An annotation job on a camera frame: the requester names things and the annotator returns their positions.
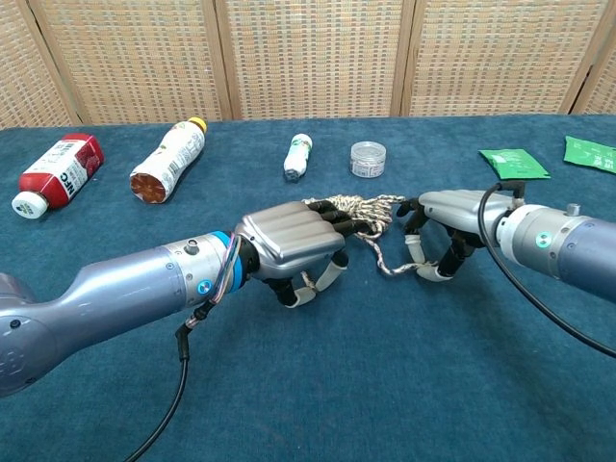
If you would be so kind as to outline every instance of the table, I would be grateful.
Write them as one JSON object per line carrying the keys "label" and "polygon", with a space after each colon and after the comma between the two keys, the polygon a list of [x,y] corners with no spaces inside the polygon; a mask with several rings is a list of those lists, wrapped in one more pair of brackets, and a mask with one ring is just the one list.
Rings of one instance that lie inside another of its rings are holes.
{"label": "table", "polygon": [[[562,160],[566,135],[616,145],[613,115],[213,122],[170,201],[144,204],[128,175],[169,126],[0,132],[0,270],[53,299],[89,263],[231,229],[285,201],[487,189],[496,176],[479,149],[526,149],[552,174],[527,185],[527,202],[578,202],[586,215],[616,220],[614,177]],[[19,217],[10,207],[18,175],[75,130],[99,139],[106,163],[68,207]],[[282,162],[296,133],[309,134],[314,149],[305,177],[291,184]],[[379,178],[348,171],[350,147],[363,140],[387,147]],[[390,266],[409,258],[403,224],[397,218],[381,239]],[[448,245],[436,224],[423,241],[433,259]],[[354,238],[347,250],[348,271],[299,309],[277,304],[259,281],[224,299],[191,335],[184,399],[143,460],[614,460],[616,363],[539,314],[485,250],[442,284],[378,273]],[[561,316],[616,346],[613,304],[515,271]],[[170,403],[173,332],[187,315],[82,350],[0,400],[3,459],[127,456]]]}

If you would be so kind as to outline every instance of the robotic hand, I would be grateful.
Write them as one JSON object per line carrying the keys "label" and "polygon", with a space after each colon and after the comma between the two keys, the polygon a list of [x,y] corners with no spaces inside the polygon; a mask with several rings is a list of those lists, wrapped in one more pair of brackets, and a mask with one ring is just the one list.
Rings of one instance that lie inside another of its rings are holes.
{"label": "robotic hand", "polygon": [[[290,202],[245,216],[235,233],[214,232],[79,271],[58,299],[36,303],[0,273],[0,397],[27,387],[72,353],[205,303],[216,304],[249,277],[293,308],[326,289],[347,266],[345,237],[370,227],[330,202]],[[325,259],[315,288],[292,278]]]}
{"label": "robotic hand", "polygon": [[[489,244],[500,246],[503,255],[519,265],[616,303],[616,224],[580,215],[577,204],[569,204],[566,211],[525,204],[522,182],[499,186],[514,195],[491,194],[485,201],[482,219]],[[399,217],[414,210],[404,232],[416,263],[425,261],[420,229],[429,219],[444,225],[451,237],[438,266],[419,268],[419,276],[436,282],[452,279],[476,248],[488,244],[479,232],[485,193],[426,192],[398,209]]]}

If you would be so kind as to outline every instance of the green packet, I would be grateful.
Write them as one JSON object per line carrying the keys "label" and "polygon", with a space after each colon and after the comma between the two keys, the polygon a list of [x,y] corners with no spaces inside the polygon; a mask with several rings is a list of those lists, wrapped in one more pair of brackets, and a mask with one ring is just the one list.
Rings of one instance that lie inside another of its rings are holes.
{"label": "green packet", "polygon": [[616,173],[614,166],[616,161],[615,148],[572,137],[565,137],[565,140],[567,141],[565,162]]}
{"label": "green packet", "polygon": [[550,178],[530,154],[523,149],[480,150],[501,180]]}

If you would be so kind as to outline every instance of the white bottle cap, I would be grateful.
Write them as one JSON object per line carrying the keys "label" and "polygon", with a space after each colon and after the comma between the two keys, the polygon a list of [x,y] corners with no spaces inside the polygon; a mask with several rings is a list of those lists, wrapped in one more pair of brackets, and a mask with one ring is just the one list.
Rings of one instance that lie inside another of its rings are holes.
{"label": "white bottle cap", "polygon": [[47,210],[48,204],[45,198],[31,191],[23,191],[15,196],[11,202],[13,210],[24,218],[39,218]]}

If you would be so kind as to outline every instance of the bottle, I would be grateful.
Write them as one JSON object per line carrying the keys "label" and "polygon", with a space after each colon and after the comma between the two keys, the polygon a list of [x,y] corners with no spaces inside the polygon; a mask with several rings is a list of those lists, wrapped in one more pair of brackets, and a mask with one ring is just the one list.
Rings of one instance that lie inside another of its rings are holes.
{"label": "bottle", "polygon": [[21,174],[13,210],[25,218],[39,218],[48,208],[65,206],[104,161],[95,137],[65,135]]}
{"label": "bottle", "polygon": [[182,172],[203,149],[206,130],[207,124],[199,117],[173,125],[156,150],[131,172],[133,193],[149,204],[165,202]]}
{"label": "bottle", "polygon": [[306,172],[310,151],[312,140],[308,135],[300,133],[291,139],[291,147],[283,166],[287,181],[296,182]]}

